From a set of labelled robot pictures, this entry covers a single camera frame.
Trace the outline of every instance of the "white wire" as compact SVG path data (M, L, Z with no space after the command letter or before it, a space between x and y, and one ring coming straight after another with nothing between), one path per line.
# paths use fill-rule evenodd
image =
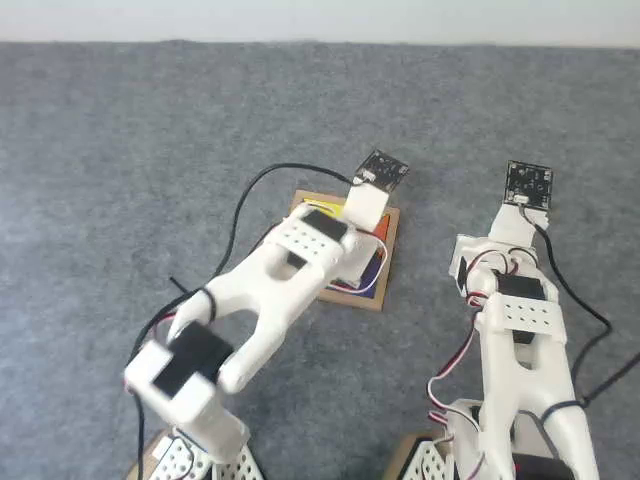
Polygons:
M437 412L435 410L431 410L431 411L429 411L427 417L429 417L429 419L432 422L439 423L440 425L443 425L445 428L447 428L447 426L448 426L447 419L440 412Z
M442 410L446 410L448 412L457 413L458 415L461 415L462 417L466 418L474 426L474 428L479 432L480 431L480 425L478 425L478 422L476 422L475 419L471 415L469 415L468 413L466 413L466 412L464 412L462 410L459 410L459 409L457 409L455 407L452 407L451 405L442 403L440 400L438 400L438 398L435 396L435 394L432 391L433 383L438 381L438 380L442 380L443 378L445 378L458 365L458 363L460 363L460 360L462 360L462 358L465 356L465 354L469 350L469 346L471 345L471 341L473 340L474 334L475 334L475 329L471 331L471 335L469 335L469 338L466 340L466 342L464 344L464 347L460 351L460 354L453 360L453 362L451 362L451 365L449 365L446 368L446 370L444 370L439 375L436 375L435 377L431 377L429 379L429 382L427 383L427 393L429 394L429 398L431 399L431 401L434 403L434 405L436 407L438 407L438 408L440 408Z
M333 213L333 215L335 215L336 217L338 216L338 212L336 212L336 210L333 207L330 207L329 205L325 205L324 203L314 202L313 200L305 200L304 203L306 203L307 205L311 205L312 207L319 208L321 210L329 210L331 213Z
M482 462L484 462L484 452L482 454L480 454L480 458L478 459L478 463L476 463L476 466L473 467L473 470L471 470L471 475L469 475L467 477L467 480L473 480L474 478L476 478L476 476L480 472L480 467L482 466Z
M371 280L369 282L369 285L367 285L364 288L359 288L357 290L354 290L352 288L345 288L345 287L340 287L338 285L334 285L333 283L330 283L328 286L329 288L332 288L334 290L338 290L339 292L345 292L345 293L351 293L351 294L358 294L358 293L364 293L367 290L369 290L371 287L373 287L375 285L375 283L378 281L378 277L380 276L380 274L382 273L382 269L384 268L384 264L387 262L387 258L389 257L389 251L387 250L387 246L385 245L385 243L379 239L378 237L376 237L375 235L371 234L371 236L373 238L376 239L376 241L378 242L378 244L382 247L382 249L384 250L384 256L382 257L382 262L380 263L380 268L378 268L378 272L376 273L375 277L373 277L373 280Z

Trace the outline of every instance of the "white bracket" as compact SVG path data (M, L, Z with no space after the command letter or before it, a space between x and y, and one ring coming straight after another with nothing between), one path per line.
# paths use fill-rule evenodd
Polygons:
M152 452L160 462L149 480L202 480L211 468L211 459L183 438L163 437Z
M478 314L476 329L480 333L485 393L478 448L485 452L487 464L496 478L514 479L509 430L518 410L540 417L551 405L575 399L564 348L566 332L562 313L553 302L495 293ZM526 347L530 350L528 367L518 362L512 330L537 334ZM598 470L584 411L580 408L558 410L545 427L576 478L597 480Z
M399 480L453 480L453 472L453 456L443 458L433 441L424 440Z

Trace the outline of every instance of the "robotic arm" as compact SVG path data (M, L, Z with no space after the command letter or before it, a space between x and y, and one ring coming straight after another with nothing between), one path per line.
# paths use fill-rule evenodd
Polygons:
M511 162L505 203L489 236L460 235L456 242L449 274L467 302L482 308L474 326L484 386L482 403L453 404L475 418L479 431L464 416L447 413L460 478L512 480L518 458L547 460L557 453L570 471L562 462L540 461L537 468L551 465L556 476L541 470L529 477L520 468L517 478L598 479L584 411L579 405L549 409L575 400L558 290L538 269L531 247L533 224L548 226L550 193L551 170ZM543 425L532 428L531 416ZM547 447L546 437L557 452Z
M151 340L127 366L130 388L215 463L230 462L249 430L222 406L224 396L247 385L323 288L360 277L380 242L369 232L407 171L374 151L356 173L341 218L297 206L239 265L178 308L167 346ZM233 352L206 326L238 310L258 318L254 333Z

